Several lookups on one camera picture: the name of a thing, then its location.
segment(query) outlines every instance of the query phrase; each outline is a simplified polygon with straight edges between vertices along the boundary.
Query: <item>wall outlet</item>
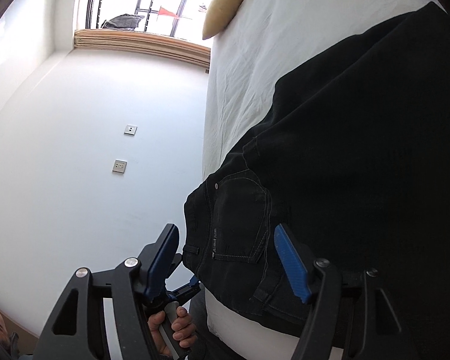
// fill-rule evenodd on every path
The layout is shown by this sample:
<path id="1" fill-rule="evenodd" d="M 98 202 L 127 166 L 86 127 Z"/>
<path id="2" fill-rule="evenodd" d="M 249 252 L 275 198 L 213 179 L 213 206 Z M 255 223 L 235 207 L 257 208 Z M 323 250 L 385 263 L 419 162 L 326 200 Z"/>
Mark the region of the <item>wall outlet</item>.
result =
<path id="1" fill-rule="evenodd" d="M 125 134 L 135 135 L 136 132 L 137 132 L 137 126 L 131 126 L 129 124 L 129 125 L 127 125 L 127 128 L 125 128 Z"/>
<path id="2" fill-rule="evenodd" d="M 116 160 L 113 165 L 113 171 L 118 173 L 125 173 L 125 168 L 127 167 L 127 163 L 125 161 Z"/>

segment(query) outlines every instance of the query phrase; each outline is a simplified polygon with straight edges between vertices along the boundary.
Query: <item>silver bolt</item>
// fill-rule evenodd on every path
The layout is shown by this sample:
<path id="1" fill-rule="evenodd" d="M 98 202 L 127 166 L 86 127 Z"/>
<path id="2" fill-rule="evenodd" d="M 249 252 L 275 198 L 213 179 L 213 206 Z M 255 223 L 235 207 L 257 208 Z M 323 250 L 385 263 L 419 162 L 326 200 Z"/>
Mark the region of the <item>silver bolt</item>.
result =
<path id="1" fill-rule="evenodd" d="M 378 276 L 378 271 L 375 268 L 367 269 L 367 275 L 371 278 L 376 278 Z"/>
<path id="2" fill-rule="evenodd" d="M 75 275 L 77 275 L 78 278 L 84 278 L 88 274 L 87 268 L 80 268 L 77 272 L 75 272 Z"/>
<path id="3" fill-rule="evenodd" d="M 128 268 L 132 268 L 138 264 L 138 260 L 135 257 L 131 257 L 125 260 L 125 266 Z"/>
<path id="4" fill-rule="evenodd" d="M 326 268 L 330 265 L 330 261 L 327 259 L 316 259 L 315 264 L 317 264 L 320 268 Z"/>

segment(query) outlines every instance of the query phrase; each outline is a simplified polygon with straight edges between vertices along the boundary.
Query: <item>mattress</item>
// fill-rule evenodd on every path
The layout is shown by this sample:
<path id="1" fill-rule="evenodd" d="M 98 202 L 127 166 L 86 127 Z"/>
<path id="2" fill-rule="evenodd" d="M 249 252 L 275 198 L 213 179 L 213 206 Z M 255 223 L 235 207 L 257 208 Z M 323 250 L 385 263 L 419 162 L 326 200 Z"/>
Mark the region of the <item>mattress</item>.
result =
<path id="1" fill-rule="evenodd" d="M 437 0 L 244 0 L 214 39 L 205 115 L 202 175 L 272 105 L 276 81 L 340 40 Z M 298 338 L 266 329 L 206 291 L 208 326 L 248 360 L 289 359 Z M 340 358 L 340 352 L 332 356 Z"/>

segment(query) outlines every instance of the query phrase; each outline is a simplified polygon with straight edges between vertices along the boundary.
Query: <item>hand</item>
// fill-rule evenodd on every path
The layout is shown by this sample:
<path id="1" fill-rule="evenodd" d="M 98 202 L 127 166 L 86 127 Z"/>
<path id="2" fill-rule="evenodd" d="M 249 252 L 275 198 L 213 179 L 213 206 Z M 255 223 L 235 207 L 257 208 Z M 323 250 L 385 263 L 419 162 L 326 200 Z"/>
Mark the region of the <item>hand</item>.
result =
<path id="1" fill-rule="evenodd" d="M 189 348 L 197 341 L 197 336 L 194 334 L 196 326 L 192 323 L 192 316 L 184 307 L 177 307 L 176 315 L 178 318 L 172 323 L 172 329 L 175 332 L 173 338 L 180 341 L 182 348 Z M 165 311 L 154 314 L 148 319 L 148 327 L 150 328 L 155 345 L 157 345 L 158 352 L 161 355 L 171 356 L 170 349 L 168 349 L 162 335 L 158 331 L 158 327 L 164 320 Z"/>

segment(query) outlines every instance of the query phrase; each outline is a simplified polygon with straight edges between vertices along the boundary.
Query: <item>person's pants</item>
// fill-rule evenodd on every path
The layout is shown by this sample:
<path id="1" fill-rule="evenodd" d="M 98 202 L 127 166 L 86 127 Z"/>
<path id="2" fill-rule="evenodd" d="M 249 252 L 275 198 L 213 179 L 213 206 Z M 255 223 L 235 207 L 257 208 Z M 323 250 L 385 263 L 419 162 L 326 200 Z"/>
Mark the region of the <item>person's pants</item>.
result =
<path id="1" fill-rule="evenodd" d="M 205 289 L 203 285 L 200 286 L 202 290 L 190 303 L 190 314 L 197 326 L 198 340 L 192 347 L 188 360 L 246 360 L 208 330 Z"/>

